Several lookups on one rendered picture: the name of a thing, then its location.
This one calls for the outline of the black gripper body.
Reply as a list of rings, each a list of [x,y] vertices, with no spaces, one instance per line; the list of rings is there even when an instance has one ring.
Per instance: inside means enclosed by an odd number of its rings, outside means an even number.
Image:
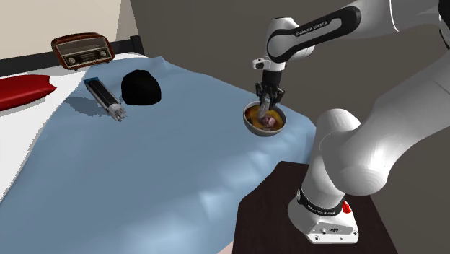
[[[278,86],[281,83],[282,71],[268,71],[262,72],[262,83]]]

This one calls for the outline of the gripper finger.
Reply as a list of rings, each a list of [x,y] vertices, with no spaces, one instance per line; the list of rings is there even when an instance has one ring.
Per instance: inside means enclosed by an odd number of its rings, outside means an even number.
[[[259,97],[260,104],[266,102],[268,98],[267,86],[263,82],[257,82],[255,84],[255,93]]]
[[[269,85],[269,98],[270,107],[273,108],[277,103],[281,101],[285,94],[285,91],[281,89],[277,84]]]

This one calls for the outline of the silver utensil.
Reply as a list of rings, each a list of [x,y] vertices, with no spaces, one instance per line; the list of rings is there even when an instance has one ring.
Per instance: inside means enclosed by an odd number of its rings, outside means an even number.
[[[260,102],[260,107],[257,112],[257,118],[258,119],[263,118],[269,111],[269,109],[270,109],[270,98],[266,95]]]

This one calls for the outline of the grey bowl with yellow soup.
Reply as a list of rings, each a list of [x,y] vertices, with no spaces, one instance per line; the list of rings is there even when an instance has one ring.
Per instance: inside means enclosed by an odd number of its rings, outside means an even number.
[[[287,122],[286,114],[278,106],[274,106],[272,110],[265,114],[265,116],[275,120],[271,127],[265,126],[258,120],[257,114],[259,109],[259,101],[250,102],[244,107],[243,121],[251,133],[257,136],[269,137],[280,133],[284,129]]]

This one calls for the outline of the black dome-shaped object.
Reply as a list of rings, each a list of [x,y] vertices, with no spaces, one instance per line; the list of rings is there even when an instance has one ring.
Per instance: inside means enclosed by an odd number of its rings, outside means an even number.
[[[123,77],[121,96],[127,105],[154,105],[161,100],[162,91],[147,70],[136,69]]]

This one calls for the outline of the dark brown robot stand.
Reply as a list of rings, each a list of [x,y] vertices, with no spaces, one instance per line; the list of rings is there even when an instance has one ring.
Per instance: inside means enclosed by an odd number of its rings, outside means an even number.
[[[232,254],[399,254],[369,196],[345,197],[359,228],[356,244],[312,244],[288,218],[288,202],[308,165],[279,162],[239,203]]]

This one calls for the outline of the bed with blue blanket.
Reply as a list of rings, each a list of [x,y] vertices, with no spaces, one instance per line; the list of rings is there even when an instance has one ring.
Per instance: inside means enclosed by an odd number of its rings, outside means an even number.
[[[147,70],[154,105],[127,105],[123,77]],[[305,163],[314,124],[284,108],[284,129],[251,133],[255,95],[162,57],[121,53],[78,71],[46,68],[56,90],[0,113],[0,254],[217,254],[239,202],[281,161]],[[84,84],[126,111],[115,121]]]

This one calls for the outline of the black and silver tube device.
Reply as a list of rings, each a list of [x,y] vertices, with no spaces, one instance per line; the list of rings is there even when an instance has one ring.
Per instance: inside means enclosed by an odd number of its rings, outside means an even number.
[[[115,121],[122,121],[126,117],[126,111],[119,99],[99,80],[93,77],[84,80],[84,84],[100,106]]]

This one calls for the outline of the brown vintage radio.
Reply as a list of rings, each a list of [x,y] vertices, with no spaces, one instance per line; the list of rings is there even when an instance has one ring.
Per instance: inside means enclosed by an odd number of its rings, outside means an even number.
[[[109,63],[115,57],[108,39],[96,32],[64,35],[50,44],[60,65],[68,70]]]

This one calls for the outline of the red pillow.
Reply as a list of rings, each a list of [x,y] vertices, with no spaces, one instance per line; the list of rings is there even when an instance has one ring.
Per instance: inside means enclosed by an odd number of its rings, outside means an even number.
[[[0,111],[34,102],[55,90],[48,75],[26,74],[0,79]]]

